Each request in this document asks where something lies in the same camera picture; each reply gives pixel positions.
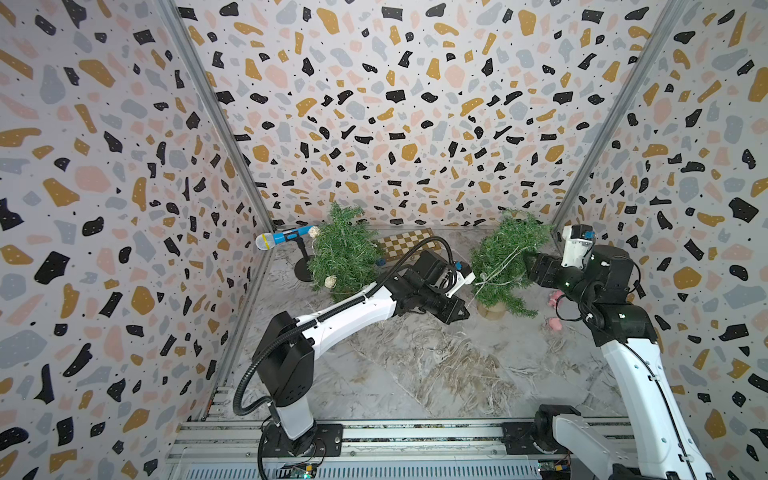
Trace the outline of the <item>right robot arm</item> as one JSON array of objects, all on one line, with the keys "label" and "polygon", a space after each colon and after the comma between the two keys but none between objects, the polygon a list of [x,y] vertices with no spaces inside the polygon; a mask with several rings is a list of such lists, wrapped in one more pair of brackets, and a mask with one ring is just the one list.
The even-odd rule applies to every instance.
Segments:
[{"label": "right robot arm", "polygon": [[579,310],[607,361],[627,410],[637,464],[575,411],[543,405],[537,436],[547,449],[562,446],[597,479],[711,479],[665,375],[658,337],[647,312],[631,304],[629,280],[636,268],[628,253],[577,240],[577,259],[538,253],[525,258],[531,282],[562,292]]}]

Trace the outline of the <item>silver star string light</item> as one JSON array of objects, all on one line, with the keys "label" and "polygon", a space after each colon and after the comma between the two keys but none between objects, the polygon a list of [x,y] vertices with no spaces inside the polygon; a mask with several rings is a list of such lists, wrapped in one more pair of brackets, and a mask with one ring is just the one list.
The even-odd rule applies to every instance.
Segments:
[{"label": "silver star string light", "polygon": [[536,253],[546,237],[522,223],[502,224],[472,251],[471,263],[476,280],[476,300],[486,307],[505,304],[510,309],[518,301],[516,290],[527,287],[524,255]]}]

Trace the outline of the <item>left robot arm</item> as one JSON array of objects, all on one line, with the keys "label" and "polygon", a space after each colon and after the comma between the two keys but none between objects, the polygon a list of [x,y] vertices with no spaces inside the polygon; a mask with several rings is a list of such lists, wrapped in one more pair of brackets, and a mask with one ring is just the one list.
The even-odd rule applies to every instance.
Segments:
[{"label": "left robot arm", "polygon": [[400,259],[376,282],[329,308],[275,315],[236,388],[233,412],[245,416],[268,404],[283,438],[304,451],[317,435],[307,399],[315,361],[364,328],[408,313],[428,313],[444,324],[467,319],[457,292],[474,279],[469,263],[424,250],[413,264]]}]

